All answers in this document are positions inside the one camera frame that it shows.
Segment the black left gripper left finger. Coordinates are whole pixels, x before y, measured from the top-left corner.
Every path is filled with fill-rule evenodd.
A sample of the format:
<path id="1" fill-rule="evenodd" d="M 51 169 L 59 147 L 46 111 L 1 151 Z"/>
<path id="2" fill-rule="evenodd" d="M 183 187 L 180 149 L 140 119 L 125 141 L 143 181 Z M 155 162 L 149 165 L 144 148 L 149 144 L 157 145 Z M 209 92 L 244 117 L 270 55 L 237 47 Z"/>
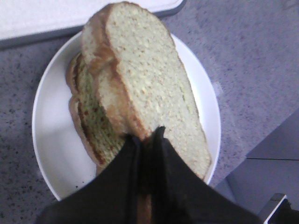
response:
<path id="1" fill-rule="evenodd" d="M 128 136 L 113 161 L 76 193 L 46 207 L 37 224 L 136 224 L 142 143 Z"/>

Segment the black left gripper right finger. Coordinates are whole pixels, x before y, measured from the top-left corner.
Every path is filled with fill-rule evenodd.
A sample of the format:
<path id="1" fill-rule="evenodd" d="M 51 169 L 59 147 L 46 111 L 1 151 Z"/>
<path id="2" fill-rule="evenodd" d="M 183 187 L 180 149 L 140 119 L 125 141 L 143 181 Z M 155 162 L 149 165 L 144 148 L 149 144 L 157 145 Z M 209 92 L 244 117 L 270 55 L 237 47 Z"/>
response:
<path id="1" fill-rule="evenodd" d="M 152 214 L 157 224 L 260 224 L 260 218 L 237 206 L 195 175 L 164 137 L 153 135 L 149 179 Z"/>

